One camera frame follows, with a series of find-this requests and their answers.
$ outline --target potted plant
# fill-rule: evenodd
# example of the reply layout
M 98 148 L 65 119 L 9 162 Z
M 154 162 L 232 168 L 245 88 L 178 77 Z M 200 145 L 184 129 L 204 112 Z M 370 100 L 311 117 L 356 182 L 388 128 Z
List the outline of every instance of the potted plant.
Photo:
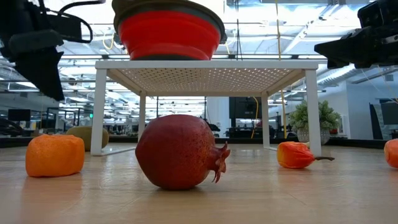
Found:
M 297 137 L 300 142 L 309 142 L 307 102 L 296 106 L 296 110 L 289 115 L 290 124 L 297 130 Z M 325 100 L 319 102 L 319 122 L 321 129 L 321 143 L 326 144 L 330 139 L 330 130 L 339 126 L 340 114 L 336 113 Z

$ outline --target orange squash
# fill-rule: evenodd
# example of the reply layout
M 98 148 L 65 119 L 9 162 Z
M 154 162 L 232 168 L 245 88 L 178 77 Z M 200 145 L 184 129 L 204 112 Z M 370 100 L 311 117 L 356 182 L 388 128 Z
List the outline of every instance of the orange squash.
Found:
M 303 169 L 311 165 L 313 161 L 332 157 L 314 157 L 306 144 L 300 142 L 283 142 L 278 145 L 277 159 L 279 165 L 290 169 Z
M 398 169 L 398 139 L 390 140 L 384 146 L 384 155 L 387 163 Z
M 29 143 L 25 168 L 31 177 L 61 177 L 80 172 L 85 160 L 85 144 L 69 135 L 41 135 Z

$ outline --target perforated tabletop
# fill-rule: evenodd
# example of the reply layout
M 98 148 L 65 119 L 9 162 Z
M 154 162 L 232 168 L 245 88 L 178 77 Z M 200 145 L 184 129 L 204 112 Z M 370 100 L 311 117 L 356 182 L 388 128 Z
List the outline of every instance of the perforated tabletop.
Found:
M 147 96 L 271 95 L 316 70 L 316 62 L 260 61 L 99 61 L 97 69 L 136 94 Z

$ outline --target white table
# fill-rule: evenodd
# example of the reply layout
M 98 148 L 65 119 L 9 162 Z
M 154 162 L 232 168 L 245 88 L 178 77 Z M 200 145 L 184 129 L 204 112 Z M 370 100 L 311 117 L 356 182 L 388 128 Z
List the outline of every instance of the white table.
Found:
M 103 156 L 131 148 L 102 149 L 106 76 L 140 96 L 140 138 L 145 127 L 147 96 L 260 96 L 264 148 L 269 144 L 268 96 L 306 77 L 310 148 L 321 155 L 316 62 L 258 61 L 98 61 L 91 155 Z

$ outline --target laminate floor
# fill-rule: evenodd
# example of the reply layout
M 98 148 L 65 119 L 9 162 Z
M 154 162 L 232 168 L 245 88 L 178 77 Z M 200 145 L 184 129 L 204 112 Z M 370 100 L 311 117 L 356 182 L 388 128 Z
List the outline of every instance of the laminate floor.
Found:
M 218 184 L 210 174 L 184 192 L 153 186 L 134 151 L 87 154 L 80 174 L 36 179 L 25 148 L 0 149 L 0 223 L 398 223 L 398 170 L 382 150 L 324 147 L 335 161 L 290 170 L 260 145 L 230 148 Z

